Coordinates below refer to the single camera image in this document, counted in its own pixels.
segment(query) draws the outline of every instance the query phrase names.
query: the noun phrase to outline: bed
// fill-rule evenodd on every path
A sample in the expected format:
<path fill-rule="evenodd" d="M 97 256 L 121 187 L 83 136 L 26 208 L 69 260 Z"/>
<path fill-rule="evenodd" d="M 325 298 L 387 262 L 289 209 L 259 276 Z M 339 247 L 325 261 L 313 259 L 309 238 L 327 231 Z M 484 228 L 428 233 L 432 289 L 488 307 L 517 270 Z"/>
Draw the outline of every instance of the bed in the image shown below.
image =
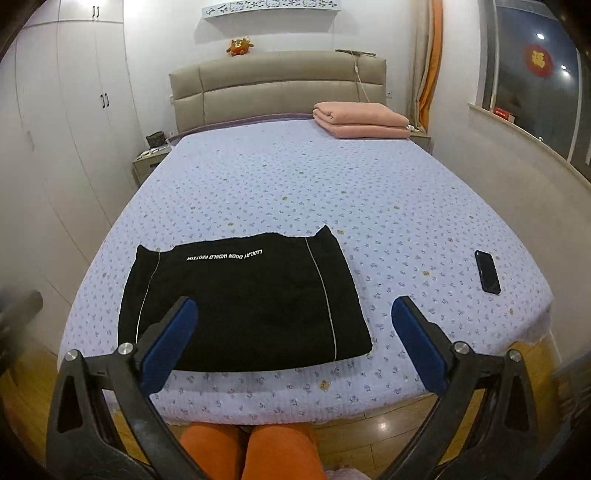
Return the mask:
<path fill-rule="evenodd" d="M 363 101 L 363 90 L 385 103 L 383 60 L 324 51 L 249 54 L 175 72 L 171 86 L 178 144 L 93 260 L 58 362 L 72 348 L 92 356 L 117 347 L 119 307 L 139 244 L 165 251 L 261 232 L 305 236 L 325 224 L 352 273 L 373 350 L 283 371 L 173 371 L 151 397 L 165 420 L 324 422 L 422 394 L 389 318 L 401 295 L 450 339 L 480 353 L 547 333 L 553 297 L 546 280 L 475 192 L 411 141 L 337 140 L 310 119 L 316 102 Z M 495 258 L 498 296 L 482 291 L 477 249 Z"/>

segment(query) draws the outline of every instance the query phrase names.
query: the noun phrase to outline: orange plush toy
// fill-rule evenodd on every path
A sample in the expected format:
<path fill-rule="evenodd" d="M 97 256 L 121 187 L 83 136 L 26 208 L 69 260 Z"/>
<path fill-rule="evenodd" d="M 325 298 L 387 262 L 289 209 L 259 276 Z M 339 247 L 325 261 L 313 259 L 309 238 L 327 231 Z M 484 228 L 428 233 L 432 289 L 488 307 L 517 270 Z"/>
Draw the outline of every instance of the orange plush toy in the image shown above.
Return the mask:
<path fill-rule="evenodd" d="M 226 52 L 235 57 L 236 55 L 248 53 L 248 49 L 251 47 L 254 47 L 254 45 L 251 43 L 250 37 L 244 37 L 241 40 L 232 40 Z"/>

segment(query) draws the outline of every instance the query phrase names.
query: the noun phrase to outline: blue gripper pad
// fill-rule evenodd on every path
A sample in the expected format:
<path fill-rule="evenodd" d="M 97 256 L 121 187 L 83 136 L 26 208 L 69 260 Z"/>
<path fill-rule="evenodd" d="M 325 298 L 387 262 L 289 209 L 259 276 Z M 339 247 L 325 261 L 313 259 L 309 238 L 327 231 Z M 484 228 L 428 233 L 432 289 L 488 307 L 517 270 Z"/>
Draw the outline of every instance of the blue gripper pad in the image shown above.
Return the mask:
<path fill-rule="evenodd" d="M 447 381 L 447 365 L 439 349 L 429 337 L 423 323 L 428 324 L 419 309 L 408 297 L 413 309 L 409 308 L 403 297 L 392 304 L 392 325 L 402 340 L 404 348 L 413 361 L 414 368 L 429 392 L 443 395 L 449 383 Z"/>
<path fill-rule="evenodd" d="M 144 357 L 139 389 L 146 397 L 162 390 L 196 327 L 197 304 L 187 299 Z"/>

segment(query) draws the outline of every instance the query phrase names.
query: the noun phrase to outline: folded clothing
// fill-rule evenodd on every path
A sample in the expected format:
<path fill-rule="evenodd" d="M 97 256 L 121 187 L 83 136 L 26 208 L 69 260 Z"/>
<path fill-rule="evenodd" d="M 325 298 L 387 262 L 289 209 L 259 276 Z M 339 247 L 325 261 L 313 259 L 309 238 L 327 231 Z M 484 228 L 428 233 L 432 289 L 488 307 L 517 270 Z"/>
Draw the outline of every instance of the folded clothing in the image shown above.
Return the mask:
<path fill-rule="evenodd" d="M 336 138 L 408 138 L 410 130 L 401 127 L 383 127 L 382 125 L 334 125 L 325 122 L 316 110 L 314 120 Z"/>
<path fill-rule="evenodd" d="M 176 368 L 244 372 L 308 367 L 364 355 L 372 342 L 339 243 L 262 233 L 177 245 L 141 245 L 125 285 L 119 343 L 136 342 L 181 296 L 197 328 Z"/>
<path fill-rule="evenodd" d="M 328 124 L 383 125 L 406 127 L 408 118 L 393 112 L 381 103 L 320 102 L 314 106 L 316 115 Z"/>

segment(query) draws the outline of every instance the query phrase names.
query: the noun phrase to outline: window sill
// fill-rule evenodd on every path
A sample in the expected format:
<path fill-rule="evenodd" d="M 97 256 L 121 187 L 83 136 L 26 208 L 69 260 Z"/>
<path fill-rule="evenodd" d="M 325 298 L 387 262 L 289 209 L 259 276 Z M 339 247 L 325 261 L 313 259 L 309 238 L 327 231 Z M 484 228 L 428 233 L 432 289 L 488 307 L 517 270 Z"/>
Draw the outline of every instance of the window sill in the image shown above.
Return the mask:
<path fill-rule="evenodd" d="M 470 109 L 472 109 L 476 112 L 482 113 L 483 115 L 488 116 L 488 117 L 494 119 L 495 121 L 500 122 L 500 123 L 504 124 L 505 126 L 512 128 L 516 132 L 519 132 L 523 137 L 534 142 L 538 147 L 540 147 L 546 153 L 549 153 L 550 155 L 552 155 L 564 168 L 566 168 L 569 172 L 571 172 L 572 175 L 577 177 L 578 181 L 583 183 L 585 185 L 585 187 L 587 187 L 589 190 L 591 190 L 591 183 L 589 183 L 589 181 L 582 175 L 582 173 L 579 172 L 575 167 L 573 167 L 567 160 L 565 160 L 562 157 L 562 155 L 555 152 L 551 147 L 549 147 L 544 142 L 542 142 L 542 140 L 539 140 L 538 138 L 534 137 L 532 134 L 523 130 L 521 127 L 518 127 L 517 125 L 512 124 L 511 122 L 505 120 L 504 118 L 501 118 L 500 116 L 495 115 L 494 113 L 489 112 L 488 110 L 484 110 L 483 108 L 476 106 L 473 103 L 468 102 L 468 106 L 470 107 Z"/>

